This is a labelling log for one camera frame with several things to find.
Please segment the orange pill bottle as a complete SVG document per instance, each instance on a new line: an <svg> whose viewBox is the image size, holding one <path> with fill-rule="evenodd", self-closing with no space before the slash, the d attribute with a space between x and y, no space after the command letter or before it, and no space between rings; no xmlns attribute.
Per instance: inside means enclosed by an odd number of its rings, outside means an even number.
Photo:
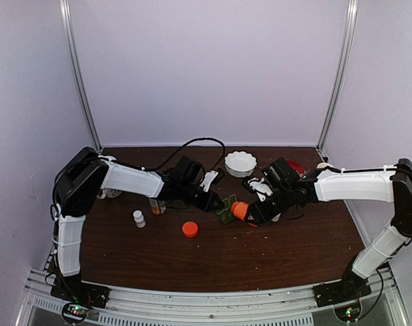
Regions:
<svg viewBox="0 0 412 326"><path fill-rule="evenodd" d="M241 201L236 201L232 204L231 206L231 213L233 216L244 223L247 223L248 225L251 225L252 227L257 227L255 224L249 222L247 220L247 214L248 214L248 208L249 204L246 202L241 202Z"/></svg>

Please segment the green weekly pill organizer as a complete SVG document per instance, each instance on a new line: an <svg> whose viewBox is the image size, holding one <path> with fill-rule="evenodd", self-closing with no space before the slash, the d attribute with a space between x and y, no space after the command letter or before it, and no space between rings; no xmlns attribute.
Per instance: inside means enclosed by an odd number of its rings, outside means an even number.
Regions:
<svg viewBox="0 0 412 326"><path fill-rule="evenodd" d="M236 220L236 217L231 212L231 207L236 201L237 196L235 194L223 199L224 207L217 211L218 220L221 225L228 225Z"/></svg>

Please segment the grey lid pill bottle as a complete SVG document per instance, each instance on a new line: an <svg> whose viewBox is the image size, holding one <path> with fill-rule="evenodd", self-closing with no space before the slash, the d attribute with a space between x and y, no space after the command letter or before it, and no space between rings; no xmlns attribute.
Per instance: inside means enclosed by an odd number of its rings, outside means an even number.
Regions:
<svg viewBox="0 0 412 326"><path fill-rule="evenodd" d="M155 215L162 215L166 212L166 202L164 200L150 198L149 204L150 204L152 213Z"/></svg>

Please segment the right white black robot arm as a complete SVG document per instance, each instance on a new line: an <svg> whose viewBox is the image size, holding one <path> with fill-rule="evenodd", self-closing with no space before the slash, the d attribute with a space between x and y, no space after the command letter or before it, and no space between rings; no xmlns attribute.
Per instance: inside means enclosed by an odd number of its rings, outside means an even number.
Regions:
<svg viewBox="0 0 412 326"><path fill-rule="evenodd" d="M262 179L244 183L258 200L231 207L235 217L250 225L263 225L292 207L318 202L371 200L394 205L389 224L354 258L337 283L337 295L343 300L352 299L378 267L412 241L412 162L408 159L360 170L325 164L300 175L278 158L261 172Z"/></svg>

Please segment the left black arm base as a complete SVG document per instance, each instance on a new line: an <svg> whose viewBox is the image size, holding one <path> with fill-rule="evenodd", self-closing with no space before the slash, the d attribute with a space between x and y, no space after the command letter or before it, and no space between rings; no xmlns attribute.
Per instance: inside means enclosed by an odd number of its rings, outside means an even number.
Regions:
<svg viewBox="0 0 412 326"><path fill-rule="evenodd" d="M105 308L109 293L106 286L83 282L81 274L63 276L59 272L50 291L52 297L65 301L61 317L70 325L84 322L94 308Z"/></svg>

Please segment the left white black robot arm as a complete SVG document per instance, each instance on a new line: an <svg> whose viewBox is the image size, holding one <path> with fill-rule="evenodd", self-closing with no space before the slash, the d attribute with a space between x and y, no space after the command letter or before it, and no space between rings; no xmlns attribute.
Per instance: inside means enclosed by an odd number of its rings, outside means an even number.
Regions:
<svg viewBox="0 0 412 326"><path fill-rule="evenodd" d="M59 289L72 302L86 296L81 281L80 248L83 225L101 190L113 189L158 201L180 200L204 212L223 209L211 187L224 176L220 168L204 173L198 161L182 156L167 170L129 166L84 147L55 177L51 215L55 223L55 264Z"/></svg>

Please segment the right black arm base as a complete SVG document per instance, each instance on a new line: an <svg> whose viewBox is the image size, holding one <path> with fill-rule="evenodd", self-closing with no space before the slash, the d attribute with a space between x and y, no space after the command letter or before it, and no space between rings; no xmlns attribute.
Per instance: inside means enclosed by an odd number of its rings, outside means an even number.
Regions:
<svg viewBox="0 0 412 326"><path fill-rule="evenodd" d="M362 316L361 298L372 293L366 280L341 279L313 287L319 308L332 306L335 316L342 322L356 322Z"/></svg>

